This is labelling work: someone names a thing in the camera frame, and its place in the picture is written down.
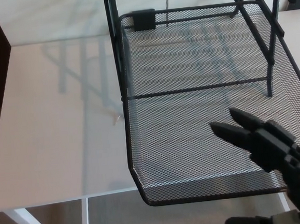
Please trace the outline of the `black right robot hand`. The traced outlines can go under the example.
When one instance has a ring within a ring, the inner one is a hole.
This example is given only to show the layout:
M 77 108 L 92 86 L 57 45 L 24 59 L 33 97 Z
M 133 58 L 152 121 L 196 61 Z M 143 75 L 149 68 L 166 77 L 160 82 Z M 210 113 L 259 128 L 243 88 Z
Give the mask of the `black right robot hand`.
M 250 159 L 265 172 L 279 171 L 296 209 L 271 217 L 231 217 L 225 224 L 300 224 L 300 146 L 295 137 L 275 121 L 264 122 L 238 108 L 230 108 L 230 115 L 238 125 L 211 122 L 213 133 L 247 150 Z

